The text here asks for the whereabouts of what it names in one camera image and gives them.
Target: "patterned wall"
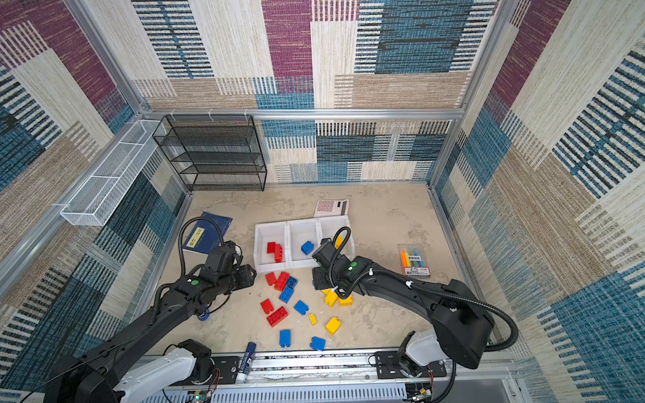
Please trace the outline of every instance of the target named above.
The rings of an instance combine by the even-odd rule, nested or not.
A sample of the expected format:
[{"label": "patterned wall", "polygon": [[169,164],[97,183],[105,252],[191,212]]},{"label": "patterned wall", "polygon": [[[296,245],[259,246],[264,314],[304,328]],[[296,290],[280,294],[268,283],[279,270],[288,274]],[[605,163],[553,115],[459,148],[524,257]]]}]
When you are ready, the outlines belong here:
[{"label": "patterned wall", "polygon": [[132,110],[62,0],[0,10],[2,260]]},{"label": "patterned wall", "polygon": [[0,305],[0,388],[35,390],[130,323],[183,201],[157,150],[105,227],[64,225]]},{"label": "patterned wall", "polygon": [[269,183],[425,181],[450,121],[256,121]]},{"label": "patterned wall", "polygon": [[454,108],[497,0],[88,0],[153,108]]},{"label": "patterned wall", "polygon": [[644,35],[641,0],[520,1],[437,185],[534,401],[645,400]]}]

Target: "black mesh shelf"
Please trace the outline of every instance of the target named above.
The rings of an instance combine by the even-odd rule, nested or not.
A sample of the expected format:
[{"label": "black mesh shelf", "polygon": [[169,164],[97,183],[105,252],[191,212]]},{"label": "black mesh shelf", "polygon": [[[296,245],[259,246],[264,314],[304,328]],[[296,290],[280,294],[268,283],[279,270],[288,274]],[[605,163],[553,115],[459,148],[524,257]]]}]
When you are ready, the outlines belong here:
[{"label": "black mesh shelf", "polygon": [[266,164],[252,117],[165,116],[155,141],[189,190],[264,190]]}]

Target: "wire mesh rack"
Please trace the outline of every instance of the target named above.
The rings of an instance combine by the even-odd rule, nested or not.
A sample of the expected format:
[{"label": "wire mesh rack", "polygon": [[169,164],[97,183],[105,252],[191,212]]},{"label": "wire mesh rack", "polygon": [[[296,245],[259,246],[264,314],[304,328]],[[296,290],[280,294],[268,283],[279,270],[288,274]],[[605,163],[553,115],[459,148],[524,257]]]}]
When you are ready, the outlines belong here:
[{"label": "wire mesh rack", "polygon": [[253,117],[167,115],[159,127],[153,138],[189,190],[264,190]]},{"label": "wire mesh rack", "polygon": [[139,120],[76,191],[61,215],[71,225],[104,226],[156,148],[159,121]]}]

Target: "blue building block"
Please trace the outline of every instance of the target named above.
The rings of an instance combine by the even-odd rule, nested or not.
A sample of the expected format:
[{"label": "blue building block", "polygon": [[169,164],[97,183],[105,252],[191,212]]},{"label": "blue building block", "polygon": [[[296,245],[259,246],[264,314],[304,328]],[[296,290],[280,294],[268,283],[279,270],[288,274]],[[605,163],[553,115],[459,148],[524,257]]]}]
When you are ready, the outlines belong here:
[{"label": "blue building block", "polygon": [[309,255],[313,251],[313,244],[311,241],[307,241],[300,247],[300,250],[303,251],[305,255]]},{"label": "blue building block", "polygon": [[325,339],[320,337],[312,337],[312,343],[309,345],[314,350],[322,351],[324,350],[324,344],[327,343]]},{"label": "blue building block", "polygon": [[280,347],[290,347],[291,346],[291,331],[290,330],[281,330],[280,331]]},{"label": "blue building block", "polygon": [[298,280],[295,278],[289,276],[289,278],[286,281],[286,286],[289,288],[295,288],[295,285],[298,284]]},{"label": "blue building block", "polygon": [[307,314],[307,311],[309,310],[307,304],[300,300],[295,303],[295,306],[293,308],[302,316],[305,316]]},{"label": "blue building block", "polygon": [[278,299],[286,304],[289,302],[292,295],[293,295],[293,288],[285,287],[284,291],[280,294]]}]

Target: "yellow label on notebook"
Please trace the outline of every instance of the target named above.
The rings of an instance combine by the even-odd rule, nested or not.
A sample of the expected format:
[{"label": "yellow label on notebook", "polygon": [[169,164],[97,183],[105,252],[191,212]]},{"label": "yellow label on notebook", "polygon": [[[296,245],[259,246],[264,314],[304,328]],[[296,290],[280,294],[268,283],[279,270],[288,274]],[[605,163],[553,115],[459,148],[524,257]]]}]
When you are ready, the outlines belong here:
[{"label": "yellow label on notebook", "polygon": [[194,248],[195,245],[197,245],[197,241],[201,238],[201,234],[204,233],[204,228],[197,228],[195,230],[195,233],[193,234],[192,237],[190,237],[190,241],[188,241],[188,245],[186,245],[189,248]]}]

